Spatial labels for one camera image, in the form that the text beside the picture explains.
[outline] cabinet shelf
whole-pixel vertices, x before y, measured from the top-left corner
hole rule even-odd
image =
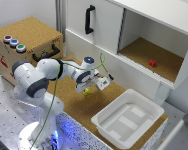
[[[172,82],[175,82],[184,60],[141,37],[120,50],[119,53]],[[149,66],[151,59],[156,60],[154,67]]]

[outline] yellow-green object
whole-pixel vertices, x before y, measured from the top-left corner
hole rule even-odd
[[[88,95],[88,94],[89,94],[89,88],[85,88],[84,95]]]

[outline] open cabinet compartment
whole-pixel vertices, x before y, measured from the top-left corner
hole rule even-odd
[[[182,67],[188,66],[187,52],[188,35],[125,9],[118,55],[175,88],[188,76]],[[156,60],[154,67],[149,65],[151,59]]]

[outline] black handle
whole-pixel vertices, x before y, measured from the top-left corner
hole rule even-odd
[[[90,12],[92,10],[95,10],[95,7],[92,5],[90,5],[90,8],[86,10],[86,24],[85,24],[86,34],[90,34],[94,31],[92,28],[90,28]]]
[[[58,54],[60,52],[60,50],[55,47],[54,44],[52,44],[52,49],[54,50],[53,52],[51,53],[47,53],[45,56],[41,56],[41,57],[37,57],[36,54],[32,54],[32,57],[33,59],[36,61],[36,62],[39,62],[41,59],[44,59],[44,58],[50,58],[56,54]]]

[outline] cabinet door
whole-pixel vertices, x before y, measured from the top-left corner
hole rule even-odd
[[[90,5],[90,28],[85,34],[86,10]],[[68,0],[67,29],[113,54],[117,53],[123,8],[106,0]]]

